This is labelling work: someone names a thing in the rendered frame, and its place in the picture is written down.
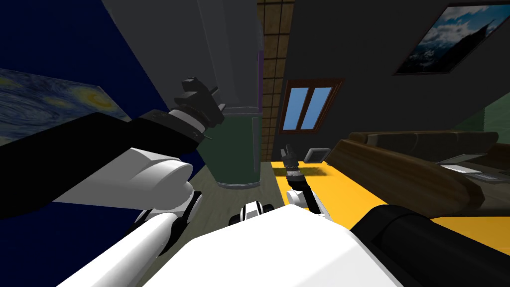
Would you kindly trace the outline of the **brown framed window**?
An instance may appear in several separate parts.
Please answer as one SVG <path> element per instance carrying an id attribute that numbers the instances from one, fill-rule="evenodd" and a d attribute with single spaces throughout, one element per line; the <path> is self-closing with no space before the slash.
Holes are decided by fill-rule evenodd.
<path id="1" fill-rule="evenodd" d="M 278 133 L 318 132 L 344 81 L 343 78 L 288 80 Z"/>

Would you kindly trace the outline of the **grey door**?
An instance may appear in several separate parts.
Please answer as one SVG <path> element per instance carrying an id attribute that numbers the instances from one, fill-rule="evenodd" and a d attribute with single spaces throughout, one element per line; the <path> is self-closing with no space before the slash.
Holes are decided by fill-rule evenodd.
<path id="1" fill-rule="evenodd" d="M 102 0 L 166 106 L 195 76 L 226 109 L 259 103 L 257 0 Z"/>

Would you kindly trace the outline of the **grey wall vent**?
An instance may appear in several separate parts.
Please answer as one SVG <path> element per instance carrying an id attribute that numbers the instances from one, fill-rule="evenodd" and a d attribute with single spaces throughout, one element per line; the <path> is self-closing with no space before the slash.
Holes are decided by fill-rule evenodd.
<path id="1" fill-rule="evenodd" d="M 310 164 L 322 163 L 329 155 L 330 151 L 330 148 L 310 148 L 303 162 Z"/>

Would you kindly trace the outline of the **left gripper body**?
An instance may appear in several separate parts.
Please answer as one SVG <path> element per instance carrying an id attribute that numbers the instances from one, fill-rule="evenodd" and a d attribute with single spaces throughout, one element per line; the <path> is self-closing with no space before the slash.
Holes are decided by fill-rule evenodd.
<path id="1" fill-rule="evenodd" d="M 217 104 L 214 95 L 219 88 L 208 89 L 197 77 L 188 77 L 181 82 L 184 93 L 174 98 L 175 104 L 187 106 L 199 117 L 199 121 L 208 128 L 224 122 L 225 104 Z"/>

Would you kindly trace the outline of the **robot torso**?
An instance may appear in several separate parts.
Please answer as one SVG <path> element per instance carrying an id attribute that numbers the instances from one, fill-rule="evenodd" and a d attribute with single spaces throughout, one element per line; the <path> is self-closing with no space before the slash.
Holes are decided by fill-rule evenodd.
<path id="1" fill-rule="evenodd" d="M 403 287 L 348 229 L 295 205 L 197 237 L 143 287 Z"/>

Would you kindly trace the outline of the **swirling night sky painting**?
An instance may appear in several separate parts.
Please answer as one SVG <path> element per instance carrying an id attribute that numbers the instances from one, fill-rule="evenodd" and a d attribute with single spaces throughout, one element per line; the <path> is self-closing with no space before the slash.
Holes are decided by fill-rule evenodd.
<path id="1" fill-rule="evenodd" d="M 130 121 L 99 86 L 0 68 L 0 146 L 94 112 Z"/>

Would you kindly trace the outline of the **mountain and sky picture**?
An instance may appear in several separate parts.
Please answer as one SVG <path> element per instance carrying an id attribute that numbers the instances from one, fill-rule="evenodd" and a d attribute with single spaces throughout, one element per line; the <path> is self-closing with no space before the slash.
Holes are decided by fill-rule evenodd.
<path id="1" fill-rule="evenodd" d="M 450 3 L 395 74 L 448 74 L 509 19 L 510 0 Z"/>

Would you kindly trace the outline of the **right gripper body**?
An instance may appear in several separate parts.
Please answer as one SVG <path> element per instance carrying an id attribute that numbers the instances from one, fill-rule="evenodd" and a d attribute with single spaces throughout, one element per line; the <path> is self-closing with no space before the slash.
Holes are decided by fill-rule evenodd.
<path id="1" fill-rule="evenodd" d="M 296 153 L 293 151 L 291 145 L 285 145 L 285 148 L 280 150 L 281 159 L 286 169 L 298 169 L 299 163 Z"/>

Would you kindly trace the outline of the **brown sofa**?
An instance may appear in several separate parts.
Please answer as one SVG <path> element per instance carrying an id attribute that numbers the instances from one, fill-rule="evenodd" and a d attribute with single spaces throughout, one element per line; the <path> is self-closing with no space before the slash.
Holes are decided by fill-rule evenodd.
<path id="1" fill-rule="evenodd" d="M 326 162 L 387 204 L 428 218 L 509 216 L 510 184 L 490 184 L 436 163 L 464 153 L 468 160 L 510 171 L 510 144 L 496 132 L 358 132 L 340 140 Z"/>

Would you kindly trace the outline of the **yellow rug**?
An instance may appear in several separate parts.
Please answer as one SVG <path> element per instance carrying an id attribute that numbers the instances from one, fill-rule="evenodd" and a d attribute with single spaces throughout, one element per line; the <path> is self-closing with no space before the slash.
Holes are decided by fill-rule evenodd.
<path id="1" fill-rule="evenodd" d="M 299 163 L 307 183 L 333 221 L 352 228 L 371 208 L 384 202 L 326 163 Z M 510 217 L 445 217 L 435 223 L 510 256 Z"/>

